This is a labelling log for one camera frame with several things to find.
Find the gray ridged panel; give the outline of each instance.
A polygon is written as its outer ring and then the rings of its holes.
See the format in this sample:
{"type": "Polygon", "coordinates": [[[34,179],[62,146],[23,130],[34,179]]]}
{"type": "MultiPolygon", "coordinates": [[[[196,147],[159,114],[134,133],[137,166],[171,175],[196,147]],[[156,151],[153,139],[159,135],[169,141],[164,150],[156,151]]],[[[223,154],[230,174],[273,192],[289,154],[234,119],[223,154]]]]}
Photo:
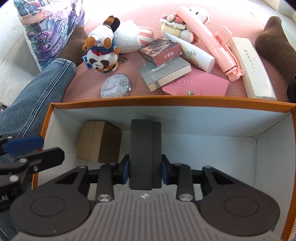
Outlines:
{"type": "Polygon", "coordinates": [[[19,233],[13,241],[279,241],[272,232],[255,237],[222,233],[207,224],[191,202],[170,192],[123,192],[109,203],[98,203],[87,221],[60,236],[31,237],[19,233]],[[146,199],[141,194],[149,194],[146,199]]]}

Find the gray floor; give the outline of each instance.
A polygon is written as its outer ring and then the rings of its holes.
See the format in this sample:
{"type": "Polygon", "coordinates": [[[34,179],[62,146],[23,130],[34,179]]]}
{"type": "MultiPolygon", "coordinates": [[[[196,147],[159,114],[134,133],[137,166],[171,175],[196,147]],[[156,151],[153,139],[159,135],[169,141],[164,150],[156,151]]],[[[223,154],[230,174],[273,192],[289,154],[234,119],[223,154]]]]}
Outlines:
{"type": "MultiPolygon", "coordinates": [[[[86,19],[92,15],[93,0],[84,0],[86,19]]],[[[291,45],[296,49],[296,24],[274,9],[264,0],[227,0],[225,4],[239,4],[250,11],[265,25],[272,15],[280,16],[284,31],[291,45]]],[[[118,1],[117,9],[130,10],[131,5],[118,1]]],[[[39,73],[35,60],[33,59],[27,42],[24,38],[24,27],[17,17],[13,0],[9,0],[0,8],[0,101],[10,105],[22,89],[39,73]]]]}

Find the crocheted flower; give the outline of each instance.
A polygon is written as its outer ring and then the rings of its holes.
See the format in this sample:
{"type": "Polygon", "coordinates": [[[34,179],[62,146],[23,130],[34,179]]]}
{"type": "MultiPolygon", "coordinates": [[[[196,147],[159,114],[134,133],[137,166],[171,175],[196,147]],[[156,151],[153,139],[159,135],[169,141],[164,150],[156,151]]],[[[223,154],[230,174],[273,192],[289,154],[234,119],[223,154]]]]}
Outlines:
{"type": "Polygon", "coordinates": [[[183,20],[180,17],[175,18],[176,23],[183,23],[183,20]]]}
{"type": "Polygon", "coordinates": [[[172,14],[167,16],[167,20],[170,21],[170,22],[173,21],[174,19],[175,19],[175,16],[172,15],[172,14]]]}

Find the pink mat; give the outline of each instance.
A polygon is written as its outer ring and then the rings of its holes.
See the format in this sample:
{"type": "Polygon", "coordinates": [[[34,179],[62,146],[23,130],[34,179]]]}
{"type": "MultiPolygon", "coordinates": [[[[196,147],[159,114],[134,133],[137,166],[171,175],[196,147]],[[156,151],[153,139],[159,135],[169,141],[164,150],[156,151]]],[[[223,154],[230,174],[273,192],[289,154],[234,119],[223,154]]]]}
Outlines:
{"type": "MultiPolygon", "coordinates": [[[[189,7],[197,4],[196,1],[187,1],[184,5],[189,7]]],[[[211,14],[212,21],[208,25],[208,28],[212,33],[215,33],[221,25],[226,25],[233,33],[234,37],[248,38],[254,45],[256,37],[264,29],[261,22],[259,22],[251,12],[240,9],[240,6],[237,6],[237,9],[235,6],[229,9],[226,8],[225,5],[211,6],[206,3],[199,3],[198,5],[205,8],[211,14]]],[[[137,10],[133,10],[132,13],[126,12],[116,17],[121,21],[132,19],[138,26],[150,27],[155,33],[155,38],[162,38],[163,35],[161,33],[161,23],[159,19],[166,13],[174,13],[178,6],[179,4],[177,3],[170,3],[169,6],[168,4],[150,5],[139,7],[137,10]]],[[[106,19],[106,16],[91,18],[85,26],[86,32],[89,33],[96,28],[104,19],[106,19]]],[[[202,42],[198,41],[195,45],[207,51],[202,42]]],[[[120,66],[116,70],[116,73],[124,73],[130,77],[133,85],[130,96],[165,95],[161,89],[150,92],[145,85],[138,71],[138,67],[143,65],[146,61],[138,53],[125,54],[124,56],[128,61],[125,63],[119,62],[120,66]]],[[[270,77],[277,99],[279,101],[288,102],[286,95],[287,84],[284,79],[268,61],[263,58],[261,59],[270,77]]],[[[93,69],[88,70],[85,64],[82,63],[78,66],[77,75],[68,86],[62,101],[70,102],[99,98],[102,83],[112,74],[113,72],[100,73],[93,69]]],[[[211,74],[227,79],[217,63],[215,63],[211,74]]],[[[247,96],[241,78],[229,83],[226,96],[247,96]]]]}

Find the pink envelope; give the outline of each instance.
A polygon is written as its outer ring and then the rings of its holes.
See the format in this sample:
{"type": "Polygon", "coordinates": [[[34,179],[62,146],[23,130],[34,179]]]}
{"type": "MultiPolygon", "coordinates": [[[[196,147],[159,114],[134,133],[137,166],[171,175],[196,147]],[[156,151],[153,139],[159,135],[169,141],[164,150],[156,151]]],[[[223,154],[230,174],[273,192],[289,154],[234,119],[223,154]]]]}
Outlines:
{"type": "Polygon", "coordinates": [[[225,96],[228,84],[228,80],[193,68],[188,74],[164,85],[162,90],[171,95],[189,95],[194,92],[195,96],[225,96]]]}

